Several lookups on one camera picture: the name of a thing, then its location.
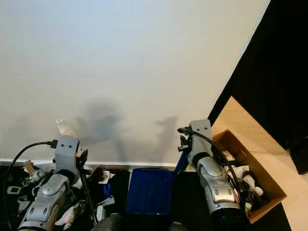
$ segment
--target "blue bin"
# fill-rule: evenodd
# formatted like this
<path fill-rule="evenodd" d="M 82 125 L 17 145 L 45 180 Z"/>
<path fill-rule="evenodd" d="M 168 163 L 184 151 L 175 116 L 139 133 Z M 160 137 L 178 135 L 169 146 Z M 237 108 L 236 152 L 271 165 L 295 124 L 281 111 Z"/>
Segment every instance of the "blue bin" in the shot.
<path fill-rule="evenodd" d="M 171 206 L 171 188 L 170 171 L 134 169 L 130 180 L 126 213 L 168 215 Z"/>

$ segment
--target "wooden floor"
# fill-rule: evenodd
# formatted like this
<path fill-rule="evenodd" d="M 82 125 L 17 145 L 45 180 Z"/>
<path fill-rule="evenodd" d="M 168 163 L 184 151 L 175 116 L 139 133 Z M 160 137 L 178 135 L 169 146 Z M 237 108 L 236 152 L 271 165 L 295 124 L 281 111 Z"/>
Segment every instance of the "wooden floor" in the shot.
<path fill-rule="evenodd" d="M 236 101 L 230 98 L 214 123 L 213 134 L 229 129 L 282 187 L 282 202 L 293 231 L 307 230 L 308 174 L 299 175 L 284 150 Z"/>

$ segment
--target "cardboard box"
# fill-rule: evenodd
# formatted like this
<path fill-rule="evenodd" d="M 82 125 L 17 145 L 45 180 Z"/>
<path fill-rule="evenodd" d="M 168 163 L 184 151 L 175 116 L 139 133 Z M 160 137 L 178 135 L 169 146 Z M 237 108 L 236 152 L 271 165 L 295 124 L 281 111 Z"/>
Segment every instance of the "cardboard box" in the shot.
<path fill-rule="evenodd" d="M 250 170 L 254 173 L 257 181 L 267 194 L 269 202 L 261 208 L 252 211 L 249 217 L 251 223 L 256 222 L 287 197 L 276 181 L 232 132 L 226 130 L 219 133 L 213 137 L 213 141 L 222 144 L 240 162 L 240 165 L 249 165 Z"/>

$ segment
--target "black cable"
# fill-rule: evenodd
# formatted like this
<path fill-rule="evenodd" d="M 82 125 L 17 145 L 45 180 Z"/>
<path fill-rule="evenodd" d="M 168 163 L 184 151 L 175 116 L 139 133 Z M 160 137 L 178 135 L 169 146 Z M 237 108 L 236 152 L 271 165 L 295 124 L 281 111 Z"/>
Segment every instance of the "black cable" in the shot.
<path fill-rule="evenodd" d="M 240 184 L 239 184 L 239 182 L 238 182 L 238 180 L 237 180 L 237 177 L 236 177 L 236 174 L 235 174 L 233 168 L 231 167 L 229 161 L 227 160 L 227 158 L 226 158 L 226 156 L 224 155 L 224 153 L 220 150 L 220 148 L 219 148 L 211 139 L 209 139 L 208 137 L 202 135 L 202 134 L 199 133 L 199 132 L 192 131 L 192 130 L 187 130 L 187 129 L 185 129 L 185 128 L 179 128 L 179 129 L 178 129 L 178 132 L 179 132 L 179 133 L 188 133 L 188 134 L 191 134 L 191 135 L 196 135 L 196 136 L 198 136 L 198 137 L 200 137 L 200 138 L 206 140 L 206 141 L 209 142 L 210 144 L 212 144 L 212 145 L 218 150 L 218 152 L 220 153 L 220 155 L 224 158 L 225 162 L 227 163 L 227 165 L 228 165 L 228 167 L 229 167 L 229 170 L 230 170 L 230 172 L 231 172 L 231 174 L 232 174 L 232 176 L 233 176 L 233 180 L 234 180 L 234 182 L 235 182 L 234 187 L 235 187 L 235 189 L 236 189 L 236 191 L 237 191 L 237 194 L 238 194 L 238 196 L 239 196 L 240 207 L 241 207 L 241 210 L 244 212 L 244 214 L 245 214 L 245 216 L 246 216 L 245 205 L 244 205 L 243 201 L 241 200 L 241 195 L 240 195 L 240 194 L 241 194 Z"/>
<path fill-rule="evenodd" d="M 13 165 L 15 164 L 15 162 L 17 161 L 17 159 L 22 155 L 22 153 L 25 152 L 25 150 L 31 148 L 31 147 L 34 147 L 34 146 L 37 146 L 37 145 L 41 145 L 41 144 L 46 144 L 46 145 L 53 145 L 55 141 L 45 141 L 45 142 L 38 142 L 38 143 L 33 143 L 33 144 L 30 144 L 28 145 L 27 147 L 25 147 L 23 150 L 21 150 L 17 156 L 15 156 L 15 158 L 13 159 L 13 161 L 11 162 L 10 166 L 8 167 L 8 169 L 6 170 L 5 174 L 4 174 L 4 178 L 3 178 L 3 200 L 4 200 L 4 213 L 5 213 L 5 216 L 7 218 L 7 223 L 8 223 L 8 226 L 9 226 L 9 229 L 11 231 L 13 231 L 13 228 L 12 228 L 12 224 L 11 224 L 11 221 L 10 221 L 10 217 L 9 216 L 9 213 L 8 213 L 8 208 L 7 208 L 7 201 L 6 201 L 6 194 L 7 194 L 7 181 L 8 181 L 8 175 L 9 175 L 9 172 L 11 170 L 11 168 L 13 167 Z"/>

